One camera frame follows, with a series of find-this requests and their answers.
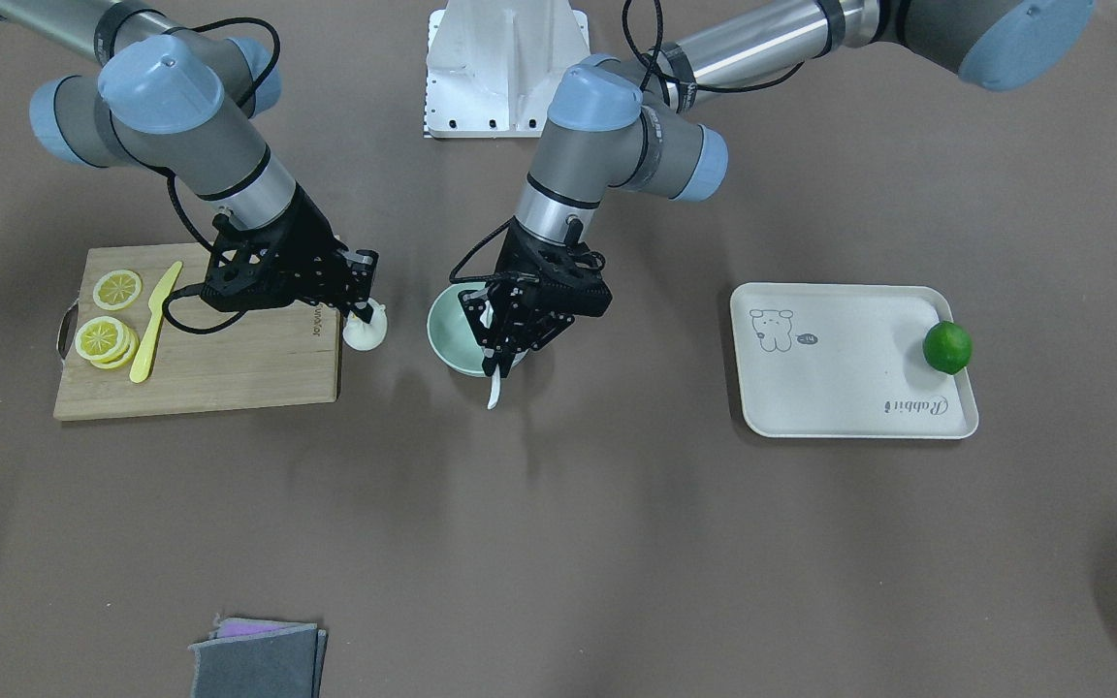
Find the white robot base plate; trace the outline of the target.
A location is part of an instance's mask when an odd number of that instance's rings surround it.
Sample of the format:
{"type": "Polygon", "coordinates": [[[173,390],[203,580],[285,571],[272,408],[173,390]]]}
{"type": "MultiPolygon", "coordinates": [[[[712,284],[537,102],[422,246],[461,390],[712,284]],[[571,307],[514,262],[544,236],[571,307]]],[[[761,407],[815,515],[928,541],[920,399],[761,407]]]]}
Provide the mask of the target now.
{"type": "Polygon", "coordinates": [[[429,17],[423,133],[537,138],[558,80],[590,56],[567,1],[449,1],[429,17]]]}

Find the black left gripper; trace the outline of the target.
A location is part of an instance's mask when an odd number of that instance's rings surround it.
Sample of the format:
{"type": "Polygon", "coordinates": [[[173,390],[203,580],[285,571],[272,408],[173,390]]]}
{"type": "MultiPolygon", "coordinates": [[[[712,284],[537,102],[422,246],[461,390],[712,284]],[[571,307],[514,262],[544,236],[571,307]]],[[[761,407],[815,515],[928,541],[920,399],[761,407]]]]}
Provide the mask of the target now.
{"type": "Polygon", "coordinates": [[[518,355],[544,348],[576,315],[601,317],[607,312],[612,300],[601,274],[607,258],[580,242],[583,232],[580,218],[569,218],[561,224],[558,243],[548,243],[510,218],[458,262],[462,267],[485,243],[508,235],[494,272],[458,278],[458,283],[485,284],[483,290],[458,293],[475,343],[483,350],[485,376],[504,380],[518,355]]]}

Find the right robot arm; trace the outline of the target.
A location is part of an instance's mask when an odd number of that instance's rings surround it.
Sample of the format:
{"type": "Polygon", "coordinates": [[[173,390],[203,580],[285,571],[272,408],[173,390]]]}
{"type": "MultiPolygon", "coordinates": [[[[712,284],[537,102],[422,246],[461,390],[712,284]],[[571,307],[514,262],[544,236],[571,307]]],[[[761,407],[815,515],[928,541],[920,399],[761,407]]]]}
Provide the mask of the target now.
{"type": "Polygon", "coordinates": [[[381,317],[369,296],[378,254],[338,241],[252,127],[278,98],[274,51],[210,39],[142,1],[0,1],[0,21],[101,67],[35,92],[30,119],[45,150],[85,168],[141,165],[212,208],[206,281],[187,295],[220,312],[302,302],[381,317]]]}

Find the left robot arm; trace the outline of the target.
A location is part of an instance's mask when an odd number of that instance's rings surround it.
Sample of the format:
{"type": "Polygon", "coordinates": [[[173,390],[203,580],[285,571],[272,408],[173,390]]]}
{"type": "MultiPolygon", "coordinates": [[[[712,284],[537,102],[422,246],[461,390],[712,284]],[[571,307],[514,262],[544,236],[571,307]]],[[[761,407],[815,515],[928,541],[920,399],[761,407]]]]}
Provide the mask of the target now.
{"type": "Polygon", "coordinates": [[[1049,71],[1091,1],[770,1],[648,51],[593,54],[563,71],[493,272],[460,275],[471,372],[502,380],[612,295],[588,235],[608,191],[701,202],[728,168],[726,141],[686,114],[718,94],[764,90],[804,63],[895,44],[961,82],[1012,90],[1049,71]]]}

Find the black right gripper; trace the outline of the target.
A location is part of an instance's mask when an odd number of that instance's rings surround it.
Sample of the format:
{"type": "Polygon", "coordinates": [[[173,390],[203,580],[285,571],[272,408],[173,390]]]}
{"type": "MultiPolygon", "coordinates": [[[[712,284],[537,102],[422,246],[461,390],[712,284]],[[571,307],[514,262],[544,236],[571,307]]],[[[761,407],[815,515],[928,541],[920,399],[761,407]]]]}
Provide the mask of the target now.
{"type": "Polygon", "coordinates": [[[240,230],[231,218],[213,218],[214,252],[201,300],[220,312],[278,308],[294,302],[326,304],[360,322],[376,318],[369,297],[378,265],[372,250],[351,251],[330,229],[304,190],[270,224],[240,230]]]}

